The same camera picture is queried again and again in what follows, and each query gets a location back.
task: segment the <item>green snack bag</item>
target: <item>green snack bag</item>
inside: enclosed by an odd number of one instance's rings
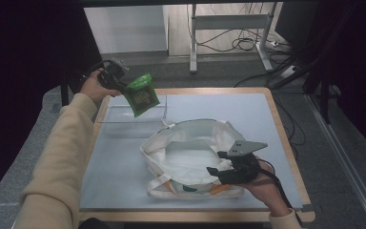
[[[153,88],[153,79],[149,73],[136,78],[127,85],[124,96],[127,98],[135,117],[144,114],[149,108],[159,104]]]

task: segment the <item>metal stand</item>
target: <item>metal stand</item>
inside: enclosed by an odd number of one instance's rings
[[[263,62],[266,72],[273,70],[272,64],[266,55],[265,45],[269,34],[270,26],[272,25],[273,17],[275,16],[274,2],[272,9],[268,14],[255,15],[206,15],[196,16],[196,4],[193,4],[192,10],[192,45],[190,52],[190,73],[197,72],[197,53],[195,31],[200,30],[243,30],[243,29],[263,29],[263,34],[260,42],[257,42],[256,48]]]

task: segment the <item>white bag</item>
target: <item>white bag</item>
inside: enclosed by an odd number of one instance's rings
[[[232,169],[231,161],[219,158],[237,140],[245,140],[230,123],[197,119],[172,124],[152,135],[141,146],[148,169],[156,177],[148,184],[154,198],[233,198],[243,188],[221,185],[206,167]]]

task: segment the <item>person's right hand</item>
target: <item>person's right hand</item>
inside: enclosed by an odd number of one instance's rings
[[[267,163],[259,160],[262,169],[273,172],[273,168]],[[270,177],[258,174],[257,178],[246,184],[238,184],[237,186],[249,190],[255,198],[262,201],[269,207],[273,217],[284,217],[291,213],[281,197],[275,183]]]
[[[96,70],[89,75],[80,91],[81,94],[87,95],[93,102],[99,102],[106,95],[116,96],[121,95],[117,90],[109,90],[102,87],[97,76],[100,74],[100,70]]]

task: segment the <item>wooden frame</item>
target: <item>wooden frame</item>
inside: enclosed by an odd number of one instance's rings
[[[305,184],[295,161],[293,151],[284,131],[280,116],[278,114],[273,96],[267,88],[179,88],[179,89],[157,89],[158,94],[265,94],[269,104],[275,126],[281,139],[286,157],[295,178],[296,188],[301,196],[304,206],[311,205]],[[106,97],[94,123],[94,138],[97,138],[110,98]],[[298,211],[298,215],[304,222],[315,220],[315,212]],[[268,222],[269,212],[257,211],[82,211],[80,220],[98,218],[104,221],[123,222]]]

